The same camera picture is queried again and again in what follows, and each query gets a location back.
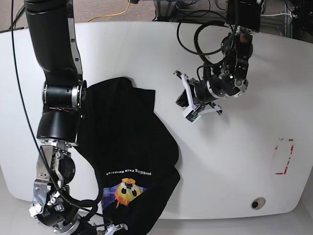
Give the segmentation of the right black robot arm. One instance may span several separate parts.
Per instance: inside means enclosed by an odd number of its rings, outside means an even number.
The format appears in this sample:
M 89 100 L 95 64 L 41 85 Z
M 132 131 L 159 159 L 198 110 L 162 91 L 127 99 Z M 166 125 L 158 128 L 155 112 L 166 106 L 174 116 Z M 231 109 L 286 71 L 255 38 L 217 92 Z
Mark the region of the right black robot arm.
M 76 43 L 73 2 L 26 0 L 25 14 L 36 59 L 45 74 L 43 112 L 39 122 L 37 173 L 30 215 L 57 235 L 112 235 L 126 224 L 90 224 L 97 214 L 94 200 L 69 194 L 75 164 L 69 149 L 77 145 L 87 84 Z

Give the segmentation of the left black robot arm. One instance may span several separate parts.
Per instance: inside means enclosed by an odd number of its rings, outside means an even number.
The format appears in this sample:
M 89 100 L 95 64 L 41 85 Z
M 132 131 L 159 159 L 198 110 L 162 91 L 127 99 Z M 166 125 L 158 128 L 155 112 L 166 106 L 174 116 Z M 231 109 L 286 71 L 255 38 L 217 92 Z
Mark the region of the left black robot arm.
M 185 89 L 176 104 L 191 108 L 186 115 L 188 120 L 199 117 L 207 105 L 213 112 L 221 114 L 216 100 L 238 97 L 246 91 L 248 60 L 253 53 L 252 34 L 260 30 L 262 4 L 261 0 L 230 0 L 223 21 L 208 21 L 197 28 L 194 34 L 195 50 L 183 47 L 203 61 L 199 67 L 203 75 L 197 79 L 189 79 L 180 71 L 175 71 L 176 76 L 185 83 Z M 210 26 L 226 25 L 230 32 L 222 40 L 221 47 L 213 52 L 203 52 L 199 45 L 200 33 Z

